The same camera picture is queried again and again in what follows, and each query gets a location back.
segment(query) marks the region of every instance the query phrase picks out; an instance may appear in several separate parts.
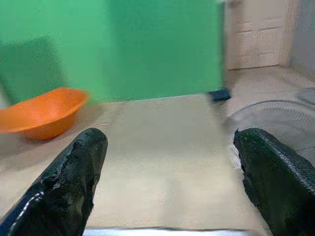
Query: fan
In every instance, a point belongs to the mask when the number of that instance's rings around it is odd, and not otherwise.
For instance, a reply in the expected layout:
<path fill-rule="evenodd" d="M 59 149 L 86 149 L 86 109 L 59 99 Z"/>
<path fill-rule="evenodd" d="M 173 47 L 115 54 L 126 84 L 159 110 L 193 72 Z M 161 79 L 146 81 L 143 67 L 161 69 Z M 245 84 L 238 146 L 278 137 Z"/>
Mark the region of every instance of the fan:
<path fill-rule="evenodd" d="M 223 126 L 230 144 L 237 129 L 266 130 L 315 167 L 315 107 L 284 100 L 258 102 L 235 112 Z"/>

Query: table surface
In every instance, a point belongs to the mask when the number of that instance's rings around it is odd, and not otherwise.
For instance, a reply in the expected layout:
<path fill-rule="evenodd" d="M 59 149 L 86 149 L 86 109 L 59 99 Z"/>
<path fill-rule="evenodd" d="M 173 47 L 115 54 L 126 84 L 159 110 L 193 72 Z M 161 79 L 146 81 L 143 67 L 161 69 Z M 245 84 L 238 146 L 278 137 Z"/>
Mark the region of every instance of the table surface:
<path fill-rule="evenodd" d="M 109 141 L 87 228 L 248 229 L 268 235 L 204 95 L 84 107 L 50 141 L 0 136 L 0 216 L 84 129 Z"/>

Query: orange bowl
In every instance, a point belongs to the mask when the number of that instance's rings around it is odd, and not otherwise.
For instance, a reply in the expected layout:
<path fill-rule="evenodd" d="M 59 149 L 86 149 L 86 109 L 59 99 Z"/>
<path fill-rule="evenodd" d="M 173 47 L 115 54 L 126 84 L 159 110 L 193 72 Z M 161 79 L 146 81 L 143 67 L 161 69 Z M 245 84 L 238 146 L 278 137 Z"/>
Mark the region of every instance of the orange bowl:
<path fill-rule="evenodd" d="M 0 110 L 0 132 L 22 133 L 30 139 L 45 140 L 69 129 L 87 94 L 74 88 L 57 88 L 47 94 Z"/>

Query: green backdrop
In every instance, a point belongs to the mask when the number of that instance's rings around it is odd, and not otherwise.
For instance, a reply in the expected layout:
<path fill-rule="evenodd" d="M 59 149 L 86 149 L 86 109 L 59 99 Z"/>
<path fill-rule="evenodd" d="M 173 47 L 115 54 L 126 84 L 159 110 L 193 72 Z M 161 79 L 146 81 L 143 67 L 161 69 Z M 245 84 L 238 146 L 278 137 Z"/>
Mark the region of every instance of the green backdrop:
<path fill-rule="evenodd" d="M 1 0 L 0 82 L 16 103 L 60 86 L 97 101 L 221 88 L 216 0 Z"/>

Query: white door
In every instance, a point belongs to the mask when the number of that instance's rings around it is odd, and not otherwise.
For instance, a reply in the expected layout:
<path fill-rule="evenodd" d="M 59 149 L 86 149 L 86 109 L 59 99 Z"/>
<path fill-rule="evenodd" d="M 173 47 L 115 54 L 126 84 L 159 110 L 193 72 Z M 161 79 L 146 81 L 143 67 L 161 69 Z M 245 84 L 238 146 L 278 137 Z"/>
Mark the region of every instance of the white door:
<path fill-rule="evenodd" d="M 287 1 L 227 1 L 228 69 L 280 63 Z"/>

